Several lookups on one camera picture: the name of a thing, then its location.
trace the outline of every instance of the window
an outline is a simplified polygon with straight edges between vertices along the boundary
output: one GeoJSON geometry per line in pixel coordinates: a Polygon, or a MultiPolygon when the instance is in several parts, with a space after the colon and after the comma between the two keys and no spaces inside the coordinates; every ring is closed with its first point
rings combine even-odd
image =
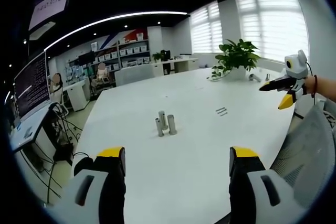
{"type": "Polygon", "coordinates": [[[309,57],[308,32],[298,0],[237,0],[242,37],[261,57],[284,61],[302,49],[309,57]]]}
{"type": "Polygon", "coordinates": [[[193,52],[220,52],[223,37],[217,1],[191,13],[191,40],[193,52]]]}

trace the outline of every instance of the green leaves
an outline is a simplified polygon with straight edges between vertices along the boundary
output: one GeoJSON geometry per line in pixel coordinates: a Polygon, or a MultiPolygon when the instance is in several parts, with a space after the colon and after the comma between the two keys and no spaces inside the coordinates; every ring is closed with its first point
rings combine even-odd
{"type": "Polygon", "coordinates": [[[229,41],[232,45],[236,46],[236,43],[234,43],[232,40],[227,39],[227,41],[229,41]]]}
{"type": "Polygon", "coordinates": [[[223,52],[221,55],[216,55],[218,65],[213,66],[212,78],[222,77],[230,73],[233,68],[243,66],[250,71],[256,68],[256,63],[260,57],[254,54],[254,49],[257,49],[251,41],[243,41],[242,39],[236,44],[232,40],[227,39],[229,44],[219,45],[219,49],[223,52]]]}

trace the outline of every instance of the computer monitor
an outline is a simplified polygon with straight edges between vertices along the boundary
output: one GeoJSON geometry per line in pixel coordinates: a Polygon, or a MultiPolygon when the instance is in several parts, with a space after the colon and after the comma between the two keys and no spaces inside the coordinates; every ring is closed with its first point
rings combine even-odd
{"type": "Polygon", "coordinates": [[[21,120],[50,103],[46,55],[30,61],[14,78],[15,100],[21,120]]]}
{"type": "Polygon", "coordinates": [[[84,55],[81,55],[78,57],[78,62],[79,62],[79,65],[83,66],[85,64],[88,64],[88,63],[92,63],[94,62],[94,57],[95,56],[95,53],[94,52],[88,52],[87,54],[84,54],[84,55]]]}

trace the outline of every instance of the metal piece on table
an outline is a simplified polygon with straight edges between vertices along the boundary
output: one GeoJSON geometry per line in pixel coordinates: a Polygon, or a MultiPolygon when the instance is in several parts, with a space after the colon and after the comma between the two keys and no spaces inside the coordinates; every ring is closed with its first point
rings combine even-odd
{"type": "Polygon", "coordinates": [[[169,134],[170,135],[175,135],[177,133],[176,127],[175,127],[175,121],[174,121],[174,116],[173,115],[168,115],[168,125],[169,125],[169,134]]]}
{"type": "Polygon", "coordinates": [[[167,130],[168,129],[168,125],[167,125],[166,116],[165,116],[163,110],[159,111],[159,120],[160,120],[160,123],[161,123],[161,129],[163,131],[167,130]]]}
{"type": "Polygon", "coordinates": [[[157,128],[158,135],[163,136],[160,120],[158,118],[155,118],[155,122],[156,122],[156,128],[157,128]]]}

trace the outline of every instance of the gray chair back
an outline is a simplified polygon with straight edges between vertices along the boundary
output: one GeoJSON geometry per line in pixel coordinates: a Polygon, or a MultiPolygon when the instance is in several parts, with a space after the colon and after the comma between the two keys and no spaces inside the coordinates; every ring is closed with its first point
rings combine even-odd
{"type": "Polygon", "coordinates": [[[271,169],[293,188],[295,200],[309,208],[324,189],[334,166],[332,128],[317,104],[286,136],[271,169]]]}

